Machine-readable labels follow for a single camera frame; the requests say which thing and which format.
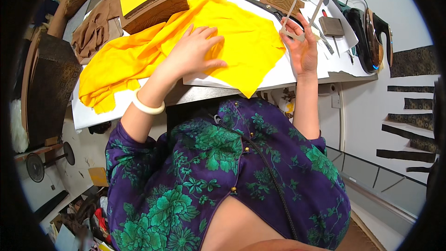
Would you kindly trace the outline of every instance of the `electrical outlet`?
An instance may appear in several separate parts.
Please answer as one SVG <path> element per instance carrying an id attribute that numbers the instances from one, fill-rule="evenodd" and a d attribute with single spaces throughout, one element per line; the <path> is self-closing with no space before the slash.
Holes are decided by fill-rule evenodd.
<path id="1" fill-rule="evenodd" d="M 338 94 L 331 96 L 331 107 L 335 109 L 341 108 L 341 99 Z"/>

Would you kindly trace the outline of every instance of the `round metal base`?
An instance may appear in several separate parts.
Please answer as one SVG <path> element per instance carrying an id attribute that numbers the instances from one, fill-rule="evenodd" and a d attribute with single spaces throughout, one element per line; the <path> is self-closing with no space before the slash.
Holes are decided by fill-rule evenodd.
<path id="1" fill-rule="evenodd" d="M 26 158 L 26 170 L 33 181 L 41 182 L 43 180 L 45 167 L 39 155 L 35 153 L 28 154 L 28 157 Z"/>
<path id="2" fill-rule="evenodd" d="M 66 160 L 68 164 L 73 166 L 75 164 L 75 154 L 73 153 L 73 149 L 68 142 L 63 143 L 63 152 L 67 154 Z"/>

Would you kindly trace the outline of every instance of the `woman's right hand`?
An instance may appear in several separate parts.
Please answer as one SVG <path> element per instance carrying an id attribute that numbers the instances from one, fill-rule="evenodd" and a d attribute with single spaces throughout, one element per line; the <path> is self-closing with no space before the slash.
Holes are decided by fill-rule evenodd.
<path id="1" fill-rule="evenodd" d="M 201 26 L 193 32 L 192 29 L 193 24 L 189 26 L 167 58 L 160 64 L 160 66 L 168 67 L 177 79 L 187 74 L 203 72 L 210 68 L 227 66 L 227 63 L 221 59 L 204 60 L 206 53 L 214 45 L 224 41 L 223 36 L 209 38 L 217 31 L 217 28 Z"/>
<path id="2" fill-rule="evenodd" d="M 290 49 L 291 59 L 298 77 L 315 75 L 318 66 L 316 38 L 311 31 L 311 26 L 308 25 L 308 22 L 304 19 L 303 15 L 299 13 L 296 18 L 304 26 L 305 40 L 303 42 L 293 40 L 283 33 L 280 33 L 280 36 Z M 294 33 L 297 36 L 303 33 L 302 29 L 292 20 L 286 22 L 285 28 L 288 32 Z"/>

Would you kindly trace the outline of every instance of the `red fabric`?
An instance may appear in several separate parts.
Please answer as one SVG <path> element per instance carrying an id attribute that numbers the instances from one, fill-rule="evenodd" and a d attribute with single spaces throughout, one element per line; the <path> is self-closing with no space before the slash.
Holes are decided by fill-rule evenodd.
<path id="1" fill-rule="evenodd" d="M 96 217 L 97 217 L 98 220 L 99 220 L 99 227 L 100 227 L 103 231 L 106 231 L 106 230 L 107 230 L 107 227 L 105 226 L 105 218 L 102 217 L 102 208 L 98 208 L 98 209 L 95 211 L 95 215 L 96 215 Z M 110 235 L 108 235 L 107 238 L 105 238 L 105 242 L 108 243 L 108 244 L 111 244 L 111 243 L 112 243 L 112 240 L 111 240 Z"/>

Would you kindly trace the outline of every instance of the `purple floral dress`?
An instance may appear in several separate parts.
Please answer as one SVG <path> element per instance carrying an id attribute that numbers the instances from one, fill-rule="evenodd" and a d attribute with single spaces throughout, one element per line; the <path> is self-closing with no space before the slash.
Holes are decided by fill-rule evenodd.
<path id="1" fill-rule="evenodd" d="M 350 203 L 324 138 L 307 140 L 279 109 L 258 98 L 224 101 L 218 115 L 266 157 L 298 240 L 334 250 L 347 232 Z M 257 150 L 211 117 L 184 122 L 146 143 L 132 140 L 119 123 L 105 154 L 108 223 L 117 250 L 199 250 L 228 195 L 292 238 Z"/>

